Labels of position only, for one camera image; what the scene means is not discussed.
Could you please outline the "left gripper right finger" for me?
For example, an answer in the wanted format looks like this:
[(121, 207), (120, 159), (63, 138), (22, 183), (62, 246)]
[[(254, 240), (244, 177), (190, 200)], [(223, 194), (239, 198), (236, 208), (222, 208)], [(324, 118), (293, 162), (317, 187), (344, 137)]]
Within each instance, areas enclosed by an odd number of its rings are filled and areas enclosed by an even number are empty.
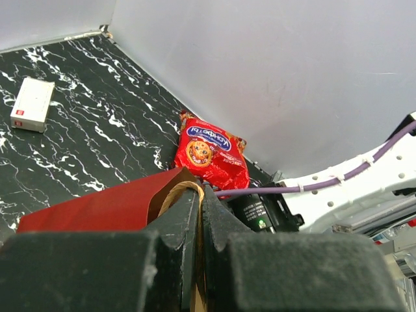
[(208, 311), (404, 311), (380, 249), (349, 234), (256, 233), (203, 199)]

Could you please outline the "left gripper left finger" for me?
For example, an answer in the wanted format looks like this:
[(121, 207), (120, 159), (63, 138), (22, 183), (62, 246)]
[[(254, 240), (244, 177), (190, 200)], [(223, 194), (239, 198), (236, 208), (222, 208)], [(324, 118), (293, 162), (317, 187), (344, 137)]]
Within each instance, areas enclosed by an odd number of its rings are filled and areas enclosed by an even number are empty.
[(1, 247), (2, 311), (193, 311), (199, 195), (140, 231), (24, 233)]

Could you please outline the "red paper bag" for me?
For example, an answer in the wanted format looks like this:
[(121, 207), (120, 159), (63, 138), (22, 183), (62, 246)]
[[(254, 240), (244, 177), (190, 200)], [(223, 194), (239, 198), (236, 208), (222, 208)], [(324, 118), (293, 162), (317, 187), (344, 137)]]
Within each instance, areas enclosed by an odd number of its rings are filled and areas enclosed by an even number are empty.
[(74, 198), (21, 218), (21, 233), (156, 233), (148, 270), (152, 311), (194, 311), (196, 258), (203, 187), (186, 168), (175, 168)]

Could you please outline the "red cookie snack bag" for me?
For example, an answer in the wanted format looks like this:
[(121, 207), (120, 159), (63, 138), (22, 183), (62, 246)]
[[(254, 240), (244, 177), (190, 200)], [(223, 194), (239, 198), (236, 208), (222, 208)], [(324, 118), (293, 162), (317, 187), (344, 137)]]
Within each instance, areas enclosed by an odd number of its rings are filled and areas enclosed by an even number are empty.
[(174, 166), (187, 168), (220, 190), (247, 188), (250, 175), (243, 155), (246, 141), (188, 111), (179, 116), (181, 128)]

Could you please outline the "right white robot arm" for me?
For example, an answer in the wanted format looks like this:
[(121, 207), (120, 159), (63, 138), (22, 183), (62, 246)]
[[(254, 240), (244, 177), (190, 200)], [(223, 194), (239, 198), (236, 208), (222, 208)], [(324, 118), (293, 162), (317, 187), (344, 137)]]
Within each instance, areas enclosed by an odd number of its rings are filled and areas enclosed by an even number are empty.
[(338, 221), (415, 193), (415, 113), (379, 147), (315, 174), (269, 187), (227, 190), (219, 196), (256, 194), (271, 203), (276, 231), (322, 233)]

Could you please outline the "small white cardboard box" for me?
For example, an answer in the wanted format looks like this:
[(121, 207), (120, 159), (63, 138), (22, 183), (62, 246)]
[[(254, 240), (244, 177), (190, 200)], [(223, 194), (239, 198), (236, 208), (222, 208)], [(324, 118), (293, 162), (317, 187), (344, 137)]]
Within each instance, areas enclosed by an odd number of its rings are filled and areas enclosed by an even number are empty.
[(24, 78), (10, 113), (11, 127), (43, 133), (54, 89), (54, 82)]

